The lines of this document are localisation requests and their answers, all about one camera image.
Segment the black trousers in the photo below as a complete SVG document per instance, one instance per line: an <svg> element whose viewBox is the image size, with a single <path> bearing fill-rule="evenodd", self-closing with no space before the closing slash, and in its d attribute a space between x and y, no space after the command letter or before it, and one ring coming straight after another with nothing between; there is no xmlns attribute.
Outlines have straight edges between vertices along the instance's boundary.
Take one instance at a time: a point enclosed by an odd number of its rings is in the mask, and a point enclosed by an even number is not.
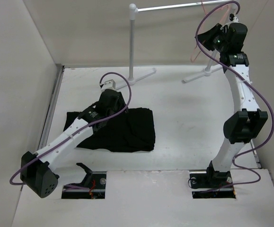
<svg viewBox="0 0 274 227"><path fill-rule="evenodd" d="M83 140L78 147L124 153L149 152L154 149L155 140L153 111L131 108L106 121L106 126Z"/></svg>

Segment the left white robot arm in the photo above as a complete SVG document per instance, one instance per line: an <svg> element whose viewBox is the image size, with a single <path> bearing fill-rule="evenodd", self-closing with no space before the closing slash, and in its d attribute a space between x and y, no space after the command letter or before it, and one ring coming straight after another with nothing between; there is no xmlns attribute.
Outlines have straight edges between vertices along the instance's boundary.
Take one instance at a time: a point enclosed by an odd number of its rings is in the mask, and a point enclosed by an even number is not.
<svg viewBox="0 0 274 227"><path fill-rule="evenodd" d="M106 89L93 105L80 112L73 123L54 141L36 153L26 152L21 158L20 179L40 198L49 196L57 187L58 164L82 141L95 135L113 117L127 111L121 92Z"/></svg>

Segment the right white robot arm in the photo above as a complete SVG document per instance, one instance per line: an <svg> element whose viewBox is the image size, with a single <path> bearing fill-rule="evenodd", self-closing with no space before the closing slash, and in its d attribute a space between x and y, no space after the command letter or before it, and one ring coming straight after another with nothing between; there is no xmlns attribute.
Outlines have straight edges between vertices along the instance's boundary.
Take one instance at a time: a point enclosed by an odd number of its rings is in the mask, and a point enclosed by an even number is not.
<svg viewBox="0 0 274 227"><path fill-rule="evenodd" d="M231 183L230 169L241 149L256 138L268 119L261 111L250 85L249 61L242 51L247 27L239 22L215 25L196 40L209 51L220 54L219 64L229 82L234 114L224 123L224 141L204 174L190 174L193 189L219 188Z"/></svg>

